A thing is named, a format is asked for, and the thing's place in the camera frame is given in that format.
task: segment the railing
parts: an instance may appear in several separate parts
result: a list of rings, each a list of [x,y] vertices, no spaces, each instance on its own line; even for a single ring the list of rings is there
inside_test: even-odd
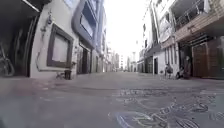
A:
[[[182,16],[176,19],[175,29],[176,31],[189,23],[195,17],[200,15],[204,11],[204,0],[197,1],[190,9],[188,9]]]

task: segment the awning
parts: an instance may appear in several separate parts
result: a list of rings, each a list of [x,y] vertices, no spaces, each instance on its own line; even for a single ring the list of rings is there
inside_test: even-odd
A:
[[[159,44],[153,46],[151,49],[146,51],[145,53],[145,58],[152,57],[154,53],[160,52],[161,51],[161,46]]]

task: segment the window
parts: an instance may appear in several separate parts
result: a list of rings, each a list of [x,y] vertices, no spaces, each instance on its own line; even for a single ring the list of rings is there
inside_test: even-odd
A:
[[[167,20],[168,22],[170,22],[170,14],[169,14],[169,13],[166,14],[166,20]]]
[[[85,2],[80,22],[83,28],[89,33],[89,35],[93,37],[96,28],[96,20],[89,7],[88,2]]]
[[[48,45],[47,66],[68,68],[71,66],[73,38],[53,24]]]
[[[85,18],[85,16],[81,16],[81,25],[88,32],[88,34],[93,37],[93,28],[90,26],[89,22]]]
[[[156,5],[158,6],[161,2],[162,2],[162,0],[158,0]]]
[[[146,30],[146,26],[145,26],[145,24],[143,25],[143,30],[144,30],[144,31]]]
[[[147,42],[148,42],[148,40],[145,40],[145,48],[147,48]]]
[[[171,52],[171,64],[173,64],[173,46],[170,46],[170,52]]]

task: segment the person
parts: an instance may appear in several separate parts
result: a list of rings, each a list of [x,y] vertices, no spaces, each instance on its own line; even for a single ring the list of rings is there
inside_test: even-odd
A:
[[[191,63],[190,63],[190,57],[186,56],[185,62],[184,62],[184,75],[183,77],[185,79],[189,79],[191,75]]]
[[[180,79],[180,78],[183,78],[183,77],[184,77],[184,68],[181,67],[180,71],[177,72],[177,74],[176,74],[176,79]]]
[[[165,68],[165,77],[168,74],[169,79],[170,79],[172,73],[173,73],[173,68],[170,66],[170,63],[167,63],[166,68]]]

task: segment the pavement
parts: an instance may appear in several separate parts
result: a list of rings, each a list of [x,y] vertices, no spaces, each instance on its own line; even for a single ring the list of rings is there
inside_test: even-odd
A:
[[[0,79],[0,128],[223,128],[224,81],[100,73]]]

